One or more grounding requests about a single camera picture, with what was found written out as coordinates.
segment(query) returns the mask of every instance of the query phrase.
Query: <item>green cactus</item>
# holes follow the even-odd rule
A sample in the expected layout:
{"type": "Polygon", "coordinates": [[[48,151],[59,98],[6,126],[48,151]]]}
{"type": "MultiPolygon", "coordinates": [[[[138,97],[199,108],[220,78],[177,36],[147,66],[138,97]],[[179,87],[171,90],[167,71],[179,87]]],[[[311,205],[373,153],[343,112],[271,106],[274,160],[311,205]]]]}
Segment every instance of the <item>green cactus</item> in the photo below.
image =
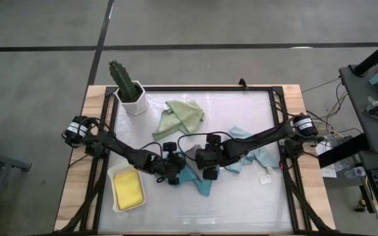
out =
{"type": "Polygon", "coordinates": [[[122,64],[112,60],[109,62],[109,70],[110,75],[119,87],[122,102],[136,102],[141,93],[135,88],[122,64]]]}

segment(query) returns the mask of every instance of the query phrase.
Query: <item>light blue cloth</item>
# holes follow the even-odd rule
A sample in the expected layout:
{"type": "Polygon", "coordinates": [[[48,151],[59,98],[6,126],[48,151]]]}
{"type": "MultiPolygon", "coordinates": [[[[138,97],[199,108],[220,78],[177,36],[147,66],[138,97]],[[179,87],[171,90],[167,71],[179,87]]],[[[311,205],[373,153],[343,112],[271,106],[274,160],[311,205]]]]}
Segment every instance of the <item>light blue cloth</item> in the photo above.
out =
{"type": "MultiPolygon", "coordinates": [[[[229,134],[234,138],[247,138],[252,136],[252,134],[244,131],[239,127],[233,127],[230,129],[229,134]]],[[[253,160],[258,161],[264,168],[271,167],[271,168],[278,168],[279,164],[273,158],[272,154],[267,150],[266,147],[260,147],[254,150],[251,150],[246,157],[240,159],[239,162],[228,165],[225,167],[226,170],[240,173],[242,167],[244,165],[250,165],[253,160]]]]}
{"type": "Polygon", "coordinates": [[[196,174],[193,173],[193,171],[190,169],[190,167],[186,164],[186,166],[181,170],[179,174],[177,174],[177,177],[179,178],[180,184],[176,187],[179,187],[181,184],[185,182],[192,181],[196,188],[198,189],[199,193],[208,197],[209,193],[211,192],[211,184],[213,183],[212,180],[200,180],[196,174]]]}

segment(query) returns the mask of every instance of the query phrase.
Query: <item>concrete floor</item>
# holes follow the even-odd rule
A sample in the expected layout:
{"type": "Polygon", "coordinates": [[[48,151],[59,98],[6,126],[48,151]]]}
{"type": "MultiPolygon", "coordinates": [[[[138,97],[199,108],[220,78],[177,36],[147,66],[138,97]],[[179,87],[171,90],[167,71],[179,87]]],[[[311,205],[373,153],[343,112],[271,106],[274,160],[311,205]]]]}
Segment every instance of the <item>concrete floor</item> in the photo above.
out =
{"type": "MultiPolygon", "coordinates": [[[[95,46],[107,5],[0,0],[0,47],[95,46]]],[[[378,42],[378,0],[116,0],[105,45],[363,42],[378,42]]],[[[143,85],[235,84],[242,77],[251,84],[300,84],[307,109],[324,115],[339,82],[314,87],[374,50],[106,51],[94,83],[113,84],[108,61],[116,59],[143,85]]],[[[12,171],[0,202],[0,235],[52,230],[71,152],[60,133],[80,112],[94,55],[0,52],[0,153],[33,163],[27,174],[12,171]]],[[[360,128],[349,100],[332,124],[360,128]]],[[[351,210],[357,187],[327,191],[337,229],[378,235],[374,215],[351,210]]]]}

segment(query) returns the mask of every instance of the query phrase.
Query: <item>white hexagonal pot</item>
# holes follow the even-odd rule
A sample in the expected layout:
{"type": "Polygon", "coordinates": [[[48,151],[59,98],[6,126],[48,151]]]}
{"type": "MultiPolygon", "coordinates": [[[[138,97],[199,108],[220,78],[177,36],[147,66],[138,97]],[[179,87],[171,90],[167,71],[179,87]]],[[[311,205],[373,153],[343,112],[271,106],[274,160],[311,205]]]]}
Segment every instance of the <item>white hexagonal pot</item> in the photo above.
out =
{"type": "Polygon", "coordinates": [[[118,94],[119,88],[115,91],[115,96],[128,113],[139,115],[147,109],[147,97],[144,88],[138,81],[132,81],[132,83],[142,91],[141,96],[139,96],[139,99],[136,102],[122,102],[118,94]]]}

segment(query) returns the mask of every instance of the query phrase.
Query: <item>wooden table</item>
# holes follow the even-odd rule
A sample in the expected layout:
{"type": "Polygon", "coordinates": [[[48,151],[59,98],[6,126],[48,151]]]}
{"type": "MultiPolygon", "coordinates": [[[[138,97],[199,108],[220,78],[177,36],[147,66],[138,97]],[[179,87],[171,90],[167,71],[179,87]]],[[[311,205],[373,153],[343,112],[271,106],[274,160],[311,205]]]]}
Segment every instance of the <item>wooden table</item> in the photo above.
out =
{"type": "MultiPolygon", "coordinates": [[[[271,87],[271,86],[281,86],[283,87],[283,92],[285,96],[285,103],[287,106],[288,113],[306,113],[305,105],[303,102],[303,97],[301,94],[301,89],[299,85],[250,85],[250,87],[271,87]]],[[[106,86],[89,86],[85,101],[83,104],[82,115],[89,117],[100,117],[102,110],[102,103],[104,99],[104,93],[106,86]]],[[[108,109],[107,118],[110,118],[112,108],[108,109]]],[[[304,147],[307,152],[315,153],[314,148],[304,147]]],[[[72,152],[70,162],[73,162],[80,157],[84,156],[84,148],[77,148],[72,152]]],[[[62,229],[71,219],[71,217],[77,212],[78,208],[81,206],[85,199],[85,192],[87,189],[87,182],[89,179],[89,172],[91,167],[92,159],[86,158],[76,163],[73,168],[68,170],[64,191],[62,193],[62,199],[58,209],[58,215],[56,217],[56,222],[54,229],[62,229]]],[[[318,216],[332,229],[335,229],[335,224],[333,222],[332,212],[327,199],[326,188],[322,178],[322,173],[320,171],[319,162],[315,157],[309,155],[303,155],[299,158],[299,167],[301,172],[301,178],[303,181],[304,192],[307,201],[310,203],[312,208],[316,211],[318,216]]],[[[93,215],[95,210],[95,200],[92,203],[89,213],[89,219],[87,221],[88,228],[91,228],[93,222],[93,215]]],[[[295,200],[295,207],[297,212],[297,217],[299,220],[300,229],[304,229],[304,222],[301,213],[301,208],[299,203],[295,200]]]]}

